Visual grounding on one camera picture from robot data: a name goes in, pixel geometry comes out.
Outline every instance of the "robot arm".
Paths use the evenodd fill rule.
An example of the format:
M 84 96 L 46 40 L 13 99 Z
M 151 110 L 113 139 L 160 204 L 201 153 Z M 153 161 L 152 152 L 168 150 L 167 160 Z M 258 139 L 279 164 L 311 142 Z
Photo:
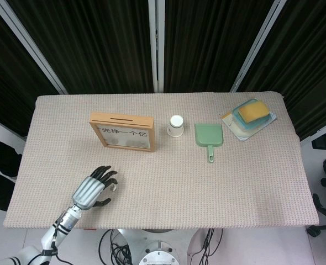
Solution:
M 57 255 L 59 245 L 81 218 L 82 211 L 96 206 L 104 206 L 111 201 L 110 198 L 101 202 L 97 201 L 103 190 L 112 184 L 118 184 L 116 179 L 110 178 L 117 174 L 116 171 L 106 173 L 110 168 L 111 166 L 98 167 L 85 178 L 72 196 L 73 205 L 58 217 L 41 239 L 42 252 L 33 246 L 26 247 L 15 257 L 1 260 L 0 265 L 48 265 L 52 256 Z

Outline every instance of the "black curtain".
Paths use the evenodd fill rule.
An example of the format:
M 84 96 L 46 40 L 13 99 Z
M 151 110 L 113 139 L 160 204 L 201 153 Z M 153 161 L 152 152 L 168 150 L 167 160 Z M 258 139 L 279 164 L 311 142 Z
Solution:
M 0 123 L 21 136 L 40 95 L 57 94 L 0 16 Z
M 8 0 L 71 94 L 153 92 L 147 0 Z
M 287 1 L 238 92 L 277 91 L 301 139 L 326 125 L 326 0 Z
M 166 0 L 165 92 L 229 92 L 270 0 Z

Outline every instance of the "black cable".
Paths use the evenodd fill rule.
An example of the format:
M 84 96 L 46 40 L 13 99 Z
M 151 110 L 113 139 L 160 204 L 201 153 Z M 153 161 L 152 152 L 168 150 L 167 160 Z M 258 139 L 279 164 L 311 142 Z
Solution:
M 113 241 L 118 237 L 118 235 L 120 235 L 120 232 L 118 231 L 118 233 L 114 236 Z
M 192 255 L 191 259 L 190 259 L 190 265 L 192 263 L 192 259 L 195 255 L 201 253 L 203 251 L 203 254 L 202 254 L 202 257 L 199 261 L 199 265 L 208 265 L 208 258 L 211 257 L 212 255 L 214 255 L 222 241 L 222 236 L 223 236 L 223 229 L 221 230 L 221 235 L 220 235 L 220 238 L 219 238 L 219 241 L 218 241 L 218 244 L 217 244 L 217 247 L 215 248 L 215 250 L 212 252 L 212 254 L 210 254 L 211 252 L 211 248 L 210 248 L 210 244 L 211 244 L 211 240 L 212 240 L 212 237 L 213 237 L 213 234 L 214 234 L 214 229 L 209 229 L 207 234 L 206 234 L 206 237 L 203 241 L 203 246 L 202 246 L 202 249 L 199 251 L 199 252 L 196 252 Z
M 107 231 L 105 231 L 105 233 L 103 234 L 103 236 L 101 237 L 101 240 L 99 241 L 99 246 L 98 246 L 98 255 L 99 255 L 99 259 L 101 260 L 101 262 L 104 264 L 104 265 L 107 265 L 103 258 L 102 258 L 102 254 L 101 254 L 101 245 L 102 245 L 102 242 L 103 242 L 103 239 L 104 237 L 106 236 L 107 233 L 109 233 L 110 231 L 112 231 L 112 229 L 109 229 Z
M 33 260 L 35 260 L 35 259 L 38 258 L 39 256 L 40 256 L 40 254 L 36 255 L 34 258 L 32 258 L 32 259 L 30 260 L 30 262 L 28 262 L 27 265 L 30 265 L 30 264 L 33 262 Z
M 111 249 L 111 261 L 112 265 L 132 265 L 132 258 L 129 245 L 126 244 L 124 246 L 119 246 L 118 244 L 114 243 L 113 238 L 114 231 L 112 230 L 110 235 L 110 249 Z
M 219 238 L 219 241 L 218 241 L 218 244 L 217 244 L 216 249 L 215 249 L 215 250 L 212 252 L 212 254 L 209 255 L 209 256 L 212 256 L 212 255 L 215 254 L 215 252 L 217 251 L 217 249 L 218 249 L 218 247 L 219 247 L 219 245 L 220 245 L 220 243 L 221 243 L 221 241 L 222 241 L 222 236 L 223 236 L 223 229 L 221 229 L 221 232 L 220 232 L 220 238 Z
M 71 262 L 64 261 L 64 260 L 62 260 L 61 258 L 59 258 L 59 255 L 56 255 L 56 258 L 57 258 L 60 262 L 62 262 L 62 263 L 66 263 L 66 264 L 69 264 L 69 265 L 73 265 Z

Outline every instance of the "sponge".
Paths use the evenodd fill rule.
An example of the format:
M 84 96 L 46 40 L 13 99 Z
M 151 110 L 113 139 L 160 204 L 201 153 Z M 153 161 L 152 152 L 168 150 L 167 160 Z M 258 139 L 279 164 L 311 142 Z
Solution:
M 269 115 L 268 107 L 262 101 L 256 101 L 239 108 L 239 114 L 246 123 Z

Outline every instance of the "white floor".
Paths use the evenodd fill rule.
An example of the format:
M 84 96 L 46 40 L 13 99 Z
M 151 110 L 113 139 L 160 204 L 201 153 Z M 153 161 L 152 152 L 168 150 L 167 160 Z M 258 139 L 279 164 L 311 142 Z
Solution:
M 14 139 L 8 133 L 1 134 L 4 142 L 22 152 L 24 143 Z M 326 189 L 319 181 L 324 177 L 322 162 L 326 151 L 313 150 L 311 145 L 302 147 L 304 167 L 312 192 L 318 193 L 326 207 Z M 0 259 L 15 255 L 22 247 L 34 245 L 40 248 L 40 239 L 44 229 L 5 229 L 2 226 L 5 212 L 0 211 Z M 320 216 L 320 223 L 326 224 L 326 218 Z M 74 230 L 59 250 L 59 256 L 74 265 L 101 264 L 98 258 L 98 243 L 105 230 Z M 201 249 L 201 238 L 206 231 L 199 230 L 189 249 L 191 253 Z M 219 231 L 212 242 L 212 249 L 217 244 Z M 110 263 L 108 240 L 103 241 L 104 261 Z M 198 264 L 196 255 L 192 264 Z M 63 264 L 56 259 L 51 264 Z M 209 259 L 209 264 L 273 264 L 273 265 L 326 265 L 326 231 L 317 238 L 308 238 L 305 227 L 266 228 L 266 229 L 227 229 L 216 254 Z

